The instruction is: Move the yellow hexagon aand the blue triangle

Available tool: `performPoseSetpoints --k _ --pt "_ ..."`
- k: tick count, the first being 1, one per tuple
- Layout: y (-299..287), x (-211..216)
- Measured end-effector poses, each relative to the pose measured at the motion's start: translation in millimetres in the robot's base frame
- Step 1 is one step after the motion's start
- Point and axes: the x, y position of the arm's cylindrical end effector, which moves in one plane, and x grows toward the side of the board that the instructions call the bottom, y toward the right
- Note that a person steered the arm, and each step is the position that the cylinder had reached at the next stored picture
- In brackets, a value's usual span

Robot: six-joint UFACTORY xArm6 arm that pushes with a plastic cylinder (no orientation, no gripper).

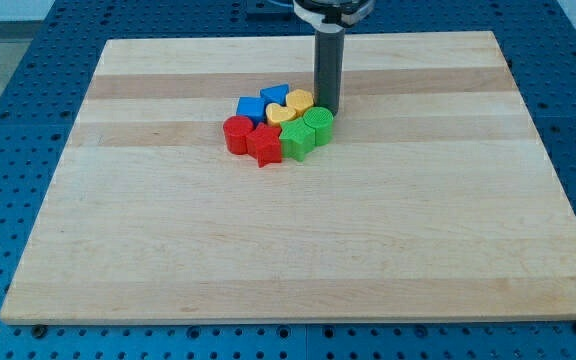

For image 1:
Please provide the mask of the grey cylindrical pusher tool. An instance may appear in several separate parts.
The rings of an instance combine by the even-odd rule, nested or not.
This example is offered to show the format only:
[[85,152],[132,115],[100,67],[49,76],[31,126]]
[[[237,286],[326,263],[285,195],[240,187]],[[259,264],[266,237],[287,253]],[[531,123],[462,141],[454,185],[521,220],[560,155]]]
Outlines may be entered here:
[[339,111],[345,30],[317,29],[314,37],[315,103],[336,115]]

